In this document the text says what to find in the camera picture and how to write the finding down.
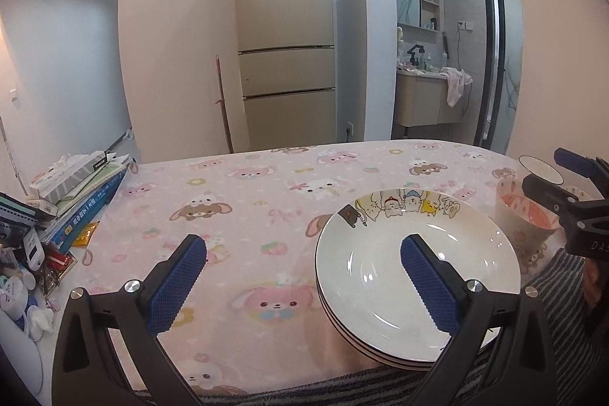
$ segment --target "pink tablecloth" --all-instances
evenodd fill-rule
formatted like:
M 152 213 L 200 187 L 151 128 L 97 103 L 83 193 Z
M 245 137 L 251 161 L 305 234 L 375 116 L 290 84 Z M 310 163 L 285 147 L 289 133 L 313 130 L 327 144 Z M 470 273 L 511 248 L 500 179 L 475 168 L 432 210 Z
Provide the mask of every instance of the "pink tablecloth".
M 159 335 L 194 389 L 254 393 L 352 373 L 376 363 L 343 341 L 319 306 L 314 252 L 327 214 L 365 193 L 421 187 L 492 215 L 496 183 L 517 164 L 467 145 L 400 140 L 139 166 L 95 232 L 79 283 L 92 294 L 115 291 L 198 234 L 208 263 Z M 536 272 L 544 257 L 523 271 Z M 133 388 L 145 388 L 115 341 Z

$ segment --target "towel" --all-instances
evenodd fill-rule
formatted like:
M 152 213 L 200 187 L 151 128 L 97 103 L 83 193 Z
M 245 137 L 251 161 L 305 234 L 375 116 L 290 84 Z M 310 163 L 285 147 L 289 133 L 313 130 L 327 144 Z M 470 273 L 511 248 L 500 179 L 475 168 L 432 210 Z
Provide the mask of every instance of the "towel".
M 446 97 L 446 102 L 450 107 L 454 107 L 463 96 L 465 85 L 471 85 L 473 80 L 465 71 L 459 71 L 456 68 L 442 68 L 440 74 L 446 75 L 448 81 L 448 96 Z

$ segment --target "shelf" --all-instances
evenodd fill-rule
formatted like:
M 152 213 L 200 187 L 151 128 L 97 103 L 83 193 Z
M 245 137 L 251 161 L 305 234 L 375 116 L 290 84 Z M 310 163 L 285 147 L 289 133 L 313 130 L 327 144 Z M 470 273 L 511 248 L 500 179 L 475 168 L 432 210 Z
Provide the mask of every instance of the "shelf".
M 428 31 L 428 32 L 435 33 L 435 34 L 440 33 L 437 30 L 430 30 L 429 28 L 416 27 L 415 25 L 406 25 L 405 23 L 400 23 L 399 25 L 400 25 L 400 27 L 415 28 L 415 30 L 423 30 L 423 31 Z
M 435 6 L 435 7 L 437 7 L 437 8 L 439 8 L 439 7 L 440 7 L 440 5 L 439 5 L 438 3 L 435 3 L 435 2 L 430 1 L 430 0 L 421 0 L 421 2 L 423 2 L 423 3 L 425 3 L 425 4 L 430 4 L 430 5 Z

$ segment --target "striped fabric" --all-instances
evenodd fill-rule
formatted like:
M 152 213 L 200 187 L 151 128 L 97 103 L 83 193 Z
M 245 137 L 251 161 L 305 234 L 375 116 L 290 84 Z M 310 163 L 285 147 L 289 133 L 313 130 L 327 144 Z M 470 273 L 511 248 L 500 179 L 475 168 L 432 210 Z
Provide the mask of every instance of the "striped fabric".
M 568 405 L 601 359 L 601 349 L 586 338 L 582 319 L 583 259 L 559 250 L 552 262 L 528 285 L 540 293 L 556 356 L 558 406 Z M 454 403 L 473 395 L 491 349 L 481 353 Z M 394 406 L 421 383 L 424 373 L 379 366 L 336 379 L 247 396 L 205 396 L 206 406 Z M 136 393 L 154 404 L 147 391 Z

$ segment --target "stacked plates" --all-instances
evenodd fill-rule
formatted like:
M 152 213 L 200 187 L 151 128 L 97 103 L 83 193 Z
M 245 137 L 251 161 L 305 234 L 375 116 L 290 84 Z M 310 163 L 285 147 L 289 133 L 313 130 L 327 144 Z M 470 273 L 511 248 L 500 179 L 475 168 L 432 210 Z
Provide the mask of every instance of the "stacked plates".
M 328 318 L 355 349 L 380 363 L 428 370 L 450 336 L 439 331 L 400 260 L 419 234 L 464 280 L 520 292 L 518 259 L 491 219 L 436 191 L 377 191 L 335 213 L 319 238 L 316 276 Z M 499 329 L 491 329 L 483 349 Z

